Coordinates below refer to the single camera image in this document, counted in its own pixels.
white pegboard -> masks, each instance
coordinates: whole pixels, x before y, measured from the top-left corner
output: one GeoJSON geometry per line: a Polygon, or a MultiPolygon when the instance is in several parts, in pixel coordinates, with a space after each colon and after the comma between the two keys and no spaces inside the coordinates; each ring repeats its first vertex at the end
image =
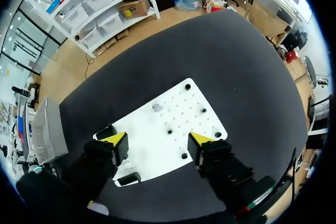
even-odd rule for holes
{"type": "Polygon", "coordinates": [[[117,179],[133,172],[138,172],[143,182],[190,163],[192,159],[187,150],[189,132],[215,140],[227,138],[215,111],[190,78],[113,123],[113,126],[117,132],[127,132],[129,141],[128,158],[113,178],[117,186],[120,186],[117,179]],[[154,111],[155,104],[162,107],[161,111],[154,111]],[[187,159],[181,158],[183,153],[188,154],[187,159]]]}

white storage basket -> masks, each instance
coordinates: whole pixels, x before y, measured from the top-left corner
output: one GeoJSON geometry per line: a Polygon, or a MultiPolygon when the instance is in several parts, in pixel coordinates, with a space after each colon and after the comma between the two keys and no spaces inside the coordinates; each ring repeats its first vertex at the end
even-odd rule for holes
{"type": "Polygon", "coordinates": [[[95,12],[97,12],[108,4],[111,4],[112,0],[85,0],[84,3],[87,3],[95,12]]]}
{"type": "Polygon", "coordinates": [[[102,40],[102,36],[99,33],[97,27],[95,26],[92,31],[90,31],[83,39],[81,39],[79,42],[87,45],[89,48],[93,47],[95,44],[97,44],[99,41],[102,40]]]}
{"type": "Polygon", "coordinates": [[[107,33],[111,33],[122,26],[122,21],[117,10],[111,9],[100,15],[98,26],[107,33]]]}
{"type": "Polygon", "coordinates": [[[67,15],[64,20],[62,21],[62,24],[64,23],[68,27],[72,29],[78,28],[85,20],[89,18],[89,15],[86,13],[84,8],[82,7],[82,4],[75,7],[69,15],[67,15]]]}

black tablecloth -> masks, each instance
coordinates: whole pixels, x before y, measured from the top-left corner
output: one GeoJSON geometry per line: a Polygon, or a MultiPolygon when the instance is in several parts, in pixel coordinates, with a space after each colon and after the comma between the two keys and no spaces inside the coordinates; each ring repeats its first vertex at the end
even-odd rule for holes
{"type": "MultiPolygon", "coordinates": [[[[92,135],[186,78],[192,78],[255,178],[276,181],[307,139],[306,117],[289,71],[266,39],[231,10],[196,17],[123,52],[60,105],[68,166],[92,135]]],[[[108,181],[99,202],[111,215],[173,221],[225,210],[192,164],[139,185],[108,181]]]]}

plastic bag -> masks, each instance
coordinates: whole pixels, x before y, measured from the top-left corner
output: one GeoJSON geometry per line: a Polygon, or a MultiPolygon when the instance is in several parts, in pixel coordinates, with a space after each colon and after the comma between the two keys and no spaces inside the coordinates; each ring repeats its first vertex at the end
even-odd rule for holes
{"type": "Polygon", "coordinates": [[[215,12],[217,10],[223,10],[224,6],[226,6],[225,0],[205,0],[204,8],[206,8],[206,12],[215,12]]]}

storage bin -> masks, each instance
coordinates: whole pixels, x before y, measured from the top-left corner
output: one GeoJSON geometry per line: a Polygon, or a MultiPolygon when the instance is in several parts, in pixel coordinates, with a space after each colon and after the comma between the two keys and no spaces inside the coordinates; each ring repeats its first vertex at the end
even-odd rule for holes
{"type": "Polygon", "coordinates": [[[78,28],[85,20],[89,18],[89,15],[82,7],[82,4],[70,11],[70,14],[64,18],[62,24],[65,24],[72,29],[78,28]]]}
{"type": "Polygon", "coordinates": [[[31,125],[32,143],[39,165],[68,153],[59,105],[45,98],[31,125]]]}
{"type": "Polygon", "coordinates": [[[108,10],[98,17],[98,26],[107,33],[111,33],[122,26],[122,21],[117,10],[108,10]]]}
{"type": "Polygon", "coordinates": [[[112,0],[85,0],[84,3],[87,3],[95,12],[97,12],[108,4],[111,4],[112,0]]]}
{"type": "Polygon", "coordinates": [[[95,26],[92,31],[90,31],[83,39],[79,42],[87,45],[89,48],[97,44],[99,41],[102,40],[102,36],[99,33],[97,27],[95,26]]]}

